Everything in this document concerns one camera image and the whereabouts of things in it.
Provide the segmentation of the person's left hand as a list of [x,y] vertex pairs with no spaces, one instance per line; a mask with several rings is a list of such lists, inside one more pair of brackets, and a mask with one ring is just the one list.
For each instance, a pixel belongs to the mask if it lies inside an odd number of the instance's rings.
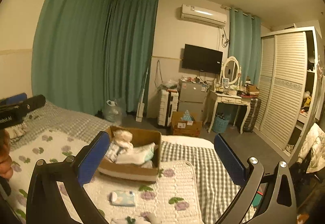
[[1,129],[1,154],[0,154],[0,175],[5,179],[10,179],[13,175],[12,159],[10,153],[10,137],[5,129]]

